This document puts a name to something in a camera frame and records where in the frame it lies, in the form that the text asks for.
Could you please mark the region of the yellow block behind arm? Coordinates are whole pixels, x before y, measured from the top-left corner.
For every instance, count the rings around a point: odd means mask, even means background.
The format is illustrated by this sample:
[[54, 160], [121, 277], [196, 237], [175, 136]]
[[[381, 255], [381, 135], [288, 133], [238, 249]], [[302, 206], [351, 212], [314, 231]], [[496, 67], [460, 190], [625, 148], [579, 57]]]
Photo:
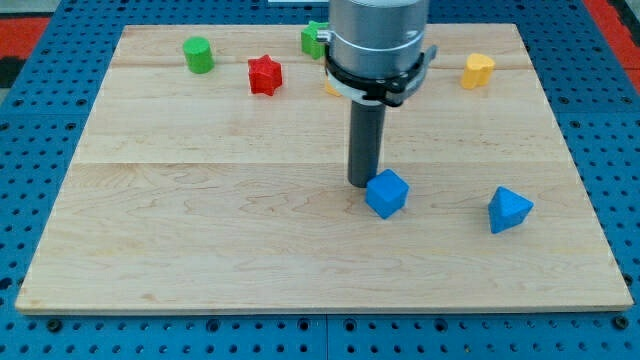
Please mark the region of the yellow block behind arm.
[[338, 92], [330, 83], [329, 78], [326, 77], [325, 78], [325, 82], [324, 82], [324, 89], [325, 91], [335, 97], [341, 97], [341, 93]]

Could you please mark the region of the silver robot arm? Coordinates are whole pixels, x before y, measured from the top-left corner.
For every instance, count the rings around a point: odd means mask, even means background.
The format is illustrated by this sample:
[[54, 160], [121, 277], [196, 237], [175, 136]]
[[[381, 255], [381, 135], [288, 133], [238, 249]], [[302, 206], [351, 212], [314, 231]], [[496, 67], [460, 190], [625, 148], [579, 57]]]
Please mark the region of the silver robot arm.
[[428, 0], [330, 0], [329, 57], [362, 78], [391, 78], [419, 59]]

